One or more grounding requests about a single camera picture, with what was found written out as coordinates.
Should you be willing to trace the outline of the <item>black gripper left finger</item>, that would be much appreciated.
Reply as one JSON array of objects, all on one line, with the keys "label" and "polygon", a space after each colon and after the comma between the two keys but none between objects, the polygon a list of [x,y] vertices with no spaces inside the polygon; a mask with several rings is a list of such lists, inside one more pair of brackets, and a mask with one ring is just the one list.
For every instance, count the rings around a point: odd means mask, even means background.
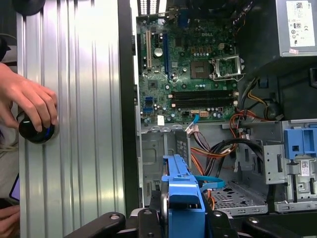
[{"label": "black gripper left finger", "polygon": [[150,205],[134,209],[128,217],[108,212],[66,235],[66,238],[161,238],[160,191],[153,191]]}]

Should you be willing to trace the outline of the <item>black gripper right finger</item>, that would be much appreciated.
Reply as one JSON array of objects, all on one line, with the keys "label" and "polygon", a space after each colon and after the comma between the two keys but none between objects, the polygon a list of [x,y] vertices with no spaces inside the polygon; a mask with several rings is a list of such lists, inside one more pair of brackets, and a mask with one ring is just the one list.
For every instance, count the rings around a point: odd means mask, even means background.
[{"label": "black gripper right finger", "polygon": [[207,238],[296,238],[298,235],[261,217],[249,216],[242,220],[241,229],[234,227],[230,214],[212,210],[204,200],[205,237]]}]

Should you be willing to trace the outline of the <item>person's right hand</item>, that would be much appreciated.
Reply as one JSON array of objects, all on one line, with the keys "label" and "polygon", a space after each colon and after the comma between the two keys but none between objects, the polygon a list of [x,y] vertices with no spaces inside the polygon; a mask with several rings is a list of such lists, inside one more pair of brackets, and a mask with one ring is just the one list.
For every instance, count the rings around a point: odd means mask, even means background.
[{"label": "person's right hand", "polygon": [[10,206],[0,210],[0,237],[14,238],[20,229],[20,206]]}]

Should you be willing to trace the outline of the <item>person's left hand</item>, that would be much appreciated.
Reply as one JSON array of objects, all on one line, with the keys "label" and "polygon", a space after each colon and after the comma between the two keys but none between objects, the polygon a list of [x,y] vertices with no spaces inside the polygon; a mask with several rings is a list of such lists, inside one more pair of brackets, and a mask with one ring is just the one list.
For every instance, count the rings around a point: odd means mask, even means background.
[{"label": "person's left hand", "polygon": [[6,126],[17,129],[19,123],[11,112],[13,103],[26,113],[38,132],[58,122],[55,92],[13,72],[1,63],[0,120]]}]

